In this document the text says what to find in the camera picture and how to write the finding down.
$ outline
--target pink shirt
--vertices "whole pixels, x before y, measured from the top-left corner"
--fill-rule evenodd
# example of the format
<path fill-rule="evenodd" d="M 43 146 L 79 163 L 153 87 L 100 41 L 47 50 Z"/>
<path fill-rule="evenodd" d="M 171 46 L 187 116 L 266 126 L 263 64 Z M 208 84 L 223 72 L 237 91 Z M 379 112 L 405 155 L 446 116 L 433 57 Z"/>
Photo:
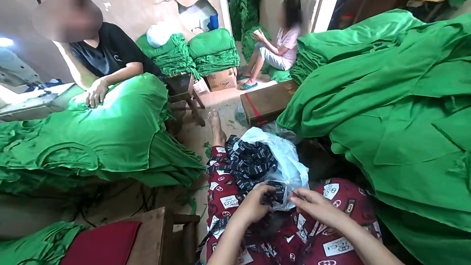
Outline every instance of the pink shirt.
<path fill-rule="evenodd" d="M 281 58 L 285 62 L 288 68 L 291 68 L 296 61 L 296 53 L 298 53 L 298 45 L 296 39 L 299 37 L 299 27 L 294 27 L 283 36 L 283 28 L 278 31 L 276 45 L 280 48 L 282 45 L 288 48 L 288 51 L 284 53 Z"/>

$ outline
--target human hand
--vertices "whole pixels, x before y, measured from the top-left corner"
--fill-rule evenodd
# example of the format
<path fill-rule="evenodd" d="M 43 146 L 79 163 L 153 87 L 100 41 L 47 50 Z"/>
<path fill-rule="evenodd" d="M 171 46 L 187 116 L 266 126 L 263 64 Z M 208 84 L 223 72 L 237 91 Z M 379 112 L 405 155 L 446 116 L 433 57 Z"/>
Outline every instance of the human hand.
<path fill-rule="evenodd" d="M 322 194 L 305 188 L 298 188 L 289 196 L 297 210 L 302 210 L 324 225 L 334 229 L 340 229 L 349 224 L 352 219 Z"/>
<path fill-rule="evenodd" d="M 108 93 L 108 85 L 104 78 L 98 78 L 90 86 L 85 104 L 90 108 L 96 108 L 105 100 L 105 95 Z"/>
<path fill-rule="evenodd" d="M 261 204 L 263 194 L 275 191 L 276 188 L 267 185 L 267 182 L 258 183 L 253 187 L 249 194 L 247 194 L 247 197 L 232 215 L 230 220 L 236 224 L 243 224 L 246 227 L 252 223 L 258 222 L 268 212 L 273 210 L 271 206 Z"/>

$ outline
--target flip-flop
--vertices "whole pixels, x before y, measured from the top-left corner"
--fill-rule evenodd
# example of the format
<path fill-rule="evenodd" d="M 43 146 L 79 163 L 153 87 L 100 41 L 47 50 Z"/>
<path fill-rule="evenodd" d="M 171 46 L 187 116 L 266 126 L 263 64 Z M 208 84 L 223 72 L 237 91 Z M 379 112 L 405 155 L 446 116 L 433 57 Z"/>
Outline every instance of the flip-flop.
<path fill-rule="evenodd" d="M 258 85 L 259 85 L 259 83 L 255 83 L 255 84 L 253 84 L 253 85 L 243 84 L 243 85 L 242 85 L 242 88 L 241 88 L 240 90 L 249 90 L 250 88 L 254 88 L 254 87 L 258 86 Z"/>
<path fill-rule="evenodd" d="M 237 77 L 237 81 L 241 81 L 241 80 L 244 80 L 244 79 L 247 79 L 247 78 L 250 78 L 250 76 L 240 75 L 240 76 Z"/>

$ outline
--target red patterned pants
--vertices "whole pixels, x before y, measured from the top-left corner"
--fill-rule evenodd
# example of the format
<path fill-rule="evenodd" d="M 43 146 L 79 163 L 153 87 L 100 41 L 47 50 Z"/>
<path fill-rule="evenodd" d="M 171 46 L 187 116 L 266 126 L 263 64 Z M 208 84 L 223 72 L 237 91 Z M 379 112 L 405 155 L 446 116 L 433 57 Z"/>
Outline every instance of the red patterned pants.
<path fill-rule="evenodd" d="M 226 158 L 224 147 L 215 146 L 211 156 Z M 223 166 L 225 163 L 211 161 L 210 166 Z M 210 189 L 208 192 L 208 229 L 219 219 L 232 216 L 242 203 L 238 195 L 239 188 L 231 174 L 213 172 L 209 176 Z M 315 191 L 322 193 L 336 207 L 367 229 L 372 235 L 381 240 L 378 222 L 368 201 L 366 193 L 355 184 L 340 178 L 327 180 Z M 213 231 L 208 239 L 207 259 L 217 247 L 224 229 Z M 320 224 L 307 214 L 293 212 L 291 218 L 285 220 L 274 238 L 262 240 L 256 231 L 242 243 L 238 265 L 245 264 L 286 264 L 286 265 L 360 265 L 360 258 L 353 246 L 332 228 Z"/>

